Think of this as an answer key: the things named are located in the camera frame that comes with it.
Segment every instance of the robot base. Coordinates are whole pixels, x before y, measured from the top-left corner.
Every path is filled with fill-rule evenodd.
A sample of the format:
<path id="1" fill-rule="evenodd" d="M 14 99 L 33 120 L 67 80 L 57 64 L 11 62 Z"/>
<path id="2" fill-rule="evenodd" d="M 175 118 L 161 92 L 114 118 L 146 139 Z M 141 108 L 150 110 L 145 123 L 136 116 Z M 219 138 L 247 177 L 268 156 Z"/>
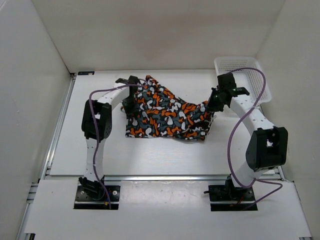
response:
<path id="1" fill-rule="evenodd" d="M 105 204 L 105 195 L 102 195 L 99 199 L 92 198 L 85 192 L 82 185 L 78 185 L 77 187 L 73 209 L 118 210 L 120 186 L 106 185 L 105 187 L 110 196 L 111 209 L 108 204 Z"/>
<path id="2" fill-rule="evenodd" d="M 234 187 L 230 177 L 225 181 L 225 185 L 209 185 L 208 191 L 212 212 L 233 212 L 233 211 L 257 211 L 254 190 L 250 188 Z"/>

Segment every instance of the white wall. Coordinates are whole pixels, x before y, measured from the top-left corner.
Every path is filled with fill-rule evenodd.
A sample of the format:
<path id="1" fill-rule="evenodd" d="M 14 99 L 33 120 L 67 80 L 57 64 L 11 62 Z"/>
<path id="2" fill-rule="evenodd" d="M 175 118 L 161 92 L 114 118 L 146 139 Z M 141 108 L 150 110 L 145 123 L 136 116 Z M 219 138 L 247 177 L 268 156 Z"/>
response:
<path id="1" fill-rule="evenodd" d="M 320 239 L 320 1 L 287 0 L 257 58 L 273 96 L 265 114 L 289 132 L 285 175 Z"/>
<path id="2" fill-rule="evenodd" d="M 15 239 L 69 73 L 31 0 L 0 0 L 0 239 Z"/>
<path id="3" fill-rule="evenodd" d="M 71 72 L 212 69 L 255 56 L 284 0 L 33 0 Z"/>

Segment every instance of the cloth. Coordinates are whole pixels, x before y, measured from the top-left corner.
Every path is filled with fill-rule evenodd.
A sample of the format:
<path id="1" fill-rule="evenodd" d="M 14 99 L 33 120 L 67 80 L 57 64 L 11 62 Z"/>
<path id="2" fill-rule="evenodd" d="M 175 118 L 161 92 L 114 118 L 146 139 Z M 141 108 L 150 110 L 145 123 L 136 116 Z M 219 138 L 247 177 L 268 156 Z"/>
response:
<path id="1" fill-rule="evenodd" d="M 198 105 L 188 103 L 150 75 L 145 80 L 146 84 L 136 92 L 135 113 L 127 114 L 125 135 L 204 141 L 214 119 L 214 113 L 206 109 L 207 101 Z"/>

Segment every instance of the black mounting bracket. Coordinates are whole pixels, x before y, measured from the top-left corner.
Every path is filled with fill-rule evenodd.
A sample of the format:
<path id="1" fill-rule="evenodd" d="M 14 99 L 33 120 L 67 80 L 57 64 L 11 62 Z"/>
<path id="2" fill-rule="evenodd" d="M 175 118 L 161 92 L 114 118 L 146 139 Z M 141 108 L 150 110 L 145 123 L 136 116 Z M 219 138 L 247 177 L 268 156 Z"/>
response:
<path id="1" fill-rule="evenodd" d="M 91 209 L 91 210 L 118 210 L 120 199 L 120 186 L 119 185 L 105 185 L 108 190 L 111 209 L 106 205 L 106 195 L 103 193 L 99 198 L 94 198 L 88 195 L 82 185 L 78 185 L 76 189 L 73 209 Z"/>
<path id="2" fill-rule="evenodd" d="M 126 85 L 138 85 L 140 82 L 136 76 L 130 76 L 129 79 L 119 78 L 116 83 L 123 83 Z M 126 114 L 134 113 L 136 106 L 135 93 L 137 86 L 129 86 L 129 96 L 122 101 L 123 108 Z M 109 103 L 101 103 L 97 100 L 92 100 L 94 114 L 100 114 L 100 119 L 95 119 L 98 125 L 99 141 L 109 137 L 112 130 L 112 106 Z M 84 132 L 86 139 L 97 139 L 94 119 L 91 114 L 90 101 L 87 100 L 84 105 L 81 129 Z"/>
<path id="3" fill-rule="evenodd" d="M 207 103 L 207 109 L 211 112 L 223 112 L 224 106 L 230 108 L 231 99 L 239 95 L 249 95 L 245 87 L 237 87 L 234 75 L 226 73 L 219 75 L 218 86 L 211 88 L 212 93 Z"/>
<path id="4" fill-rule="evenodd" d="M 231 177 L 225 181 L 225 185 L 209 185 L 211 212 L 233 211 L 257 211 L 257 205 L 248 208 L 256 201 L 254 190 L 250 188 L 235 187 Z"/>
<path id="5" fill-rule="evenodd" d="M 245 159 L 254 171 L 271 170 L 284 165 L 287 158 L 288 131 L 284 127 L 253 131 Z"/>
<path id="6" fill-rule="evenodd" d="M 78 76 L 95 75 L 95 71 L 79 71 Z"/>

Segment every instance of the white floor panel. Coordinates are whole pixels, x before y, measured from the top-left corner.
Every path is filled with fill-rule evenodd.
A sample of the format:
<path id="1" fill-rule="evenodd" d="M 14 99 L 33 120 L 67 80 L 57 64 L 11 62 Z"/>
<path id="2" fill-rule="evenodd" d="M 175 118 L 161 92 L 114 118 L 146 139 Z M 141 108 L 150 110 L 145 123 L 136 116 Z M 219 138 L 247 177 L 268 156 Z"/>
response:
<path id="1" fill-rule="evenodd" d="M 205 181 L 121 183 L 119 210 L 73 209 L 76 180 L 42 180 L 27 221 L 35 240 L 299 240 L 310 237 L 293 183 L 258 211 L 211 212 Z M 274 189 L 257 182 L 256 198 Z"/>
<path id="2" fill-rule="evenodd" d="M 87 147 L 81 122 L 90 92 L 108 89 L 118 78 L 151 75 L 187 102 L 208 100 L 217 86 L 214 70 L 133 70 L 96 71 L 77 76 L 64 124 L 55 150 L 50 174 L 81 176 L 85 172 Z M 104 93 L 97 93 L 94 98 Z M 112 132 L 104 147 L 103 171 L 106 175 L 211 175 L 229 174 L 227 142 L 238 116 L 228 107 L 216 113 L 210 135 L 204 142 L 185 142 L 172 138 L 138 139 L 125 137 L 126 115 L 120 104 L 112 112 Z M 250 136 L 241 125 L 232 142 L 235 168 L 245 161 Z"/>

